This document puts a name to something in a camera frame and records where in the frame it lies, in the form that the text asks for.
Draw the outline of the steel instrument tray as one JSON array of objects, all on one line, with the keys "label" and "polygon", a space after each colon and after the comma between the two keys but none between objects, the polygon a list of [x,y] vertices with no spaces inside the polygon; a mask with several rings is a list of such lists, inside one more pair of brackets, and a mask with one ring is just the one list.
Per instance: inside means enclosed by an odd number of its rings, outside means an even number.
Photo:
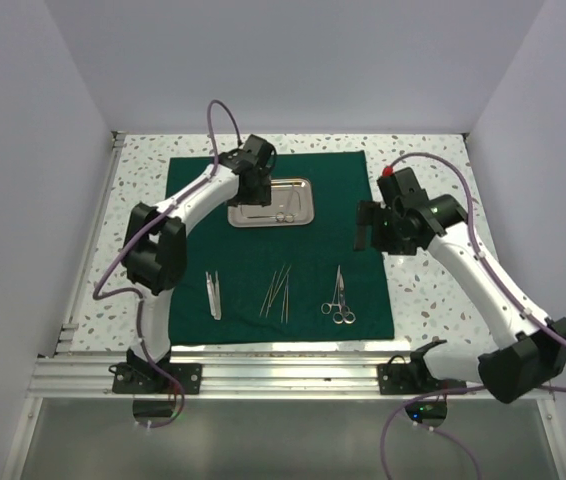
[{"label": "steel instrument tray", "polygon": [[[284,184],[293,184],[297,188],[300,200],[300,209],[293,223],[278,223],[275,220],[276,200],[274,191]],[[308,179],[282,178],[272,181],[272,202],[269,206],[229,207],[228,223],[235,228],[270,228],[292,227],[310,224],[315,217],[312,185]]]}]

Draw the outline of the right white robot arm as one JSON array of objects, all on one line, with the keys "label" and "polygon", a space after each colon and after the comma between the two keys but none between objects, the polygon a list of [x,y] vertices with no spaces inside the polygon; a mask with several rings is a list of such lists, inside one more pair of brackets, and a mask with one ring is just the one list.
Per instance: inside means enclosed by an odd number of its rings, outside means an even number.
[{"label": "right white robot arm", "polygon": [[514,284],[471,228],[466,209],[449,194],[429,197],[410,168],[385,168],[377,185],[381,201],[357,205],[355,250],[428,252],[462,288],[496,345],[472,353],[433,340],[405,363],[388,361],[379,373],[405,393],[480,383],[505,404],[561,374],[566,318],[551,319]]}]

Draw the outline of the dark green surgical cloth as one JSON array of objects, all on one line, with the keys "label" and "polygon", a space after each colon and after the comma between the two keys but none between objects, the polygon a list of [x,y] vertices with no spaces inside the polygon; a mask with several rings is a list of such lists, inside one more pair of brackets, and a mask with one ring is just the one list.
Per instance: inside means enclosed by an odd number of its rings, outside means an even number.
[{"label": "dark green surgical cloth", "polygon": [[[173,345],[254,342],[390,340],[395,334],[382,255],[356,252],[356,207],[371,199],[363,152],[282,155],[275,178],[311,182],[314,220],[304,226],[235,228],[220,206],[187,238],[187,269],[172,292],[169,337]],[[262,317],[273,272],[289,271],[289,321],[280,322],[284,285]],[[321,305],[332,298],[337,266],[345,300],[356,315],[337,325]],[[211,313],[206,272],[218,271],[222,318]]]}]

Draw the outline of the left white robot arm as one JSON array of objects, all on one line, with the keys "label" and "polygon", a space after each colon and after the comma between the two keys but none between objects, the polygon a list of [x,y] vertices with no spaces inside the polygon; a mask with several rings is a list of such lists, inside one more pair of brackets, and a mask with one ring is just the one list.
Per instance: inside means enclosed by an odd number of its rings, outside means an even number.
[{"label": "left white robot arm", "polygon": [[126,353],[137,391],[163,393],[174,382],[168,366],[169,304],[187,269],[187,237],[217,207],[271,204],[272,171],[277,151],[251,135],[222,153],[177,193],[131,211],[121,261],[136,287],[135,343]]}]

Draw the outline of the steel ring-handled forceps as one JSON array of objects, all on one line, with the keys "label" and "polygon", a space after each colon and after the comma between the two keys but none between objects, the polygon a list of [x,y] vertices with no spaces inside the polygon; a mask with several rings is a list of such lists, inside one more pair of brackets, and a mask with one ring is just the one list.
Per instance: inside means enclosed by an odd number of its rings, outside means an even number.
[{"label": "steel ring-handled forceps", "polygon": [[336,313],[341,312],[342,304],[341,304],[340,298],[339,298],[341,280],[342,280],[341,266],[338,265],[337,270],[336,270],[336,274],[335,274],[335,281],[334,281],[332,298],[331,298],[330,301],[324,302],[321,305],[321,313],[322,314],[327,315],[327,314],[330,314],[330,313],[336,314]]}]

